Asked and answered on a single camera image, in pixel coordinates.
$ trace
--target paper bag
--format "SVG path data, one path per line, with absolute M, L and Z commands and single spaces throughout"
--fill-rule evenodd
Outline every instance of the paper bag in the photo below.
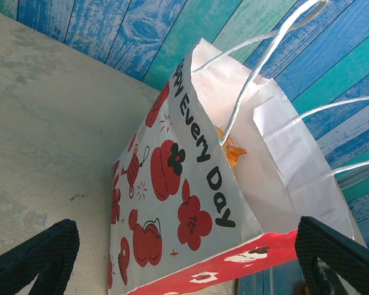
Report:
M 115 163 L 110 294 L 182 294 L 291 261 L 302 215 L 353 236 L 305 125 L 274 133 L 295 110 L 273 80 L 246 92 L 234 176 L 213 125 L 225 128 L 250 70 L 227 56 L 191 75 L 219 53 L 195 46 Z

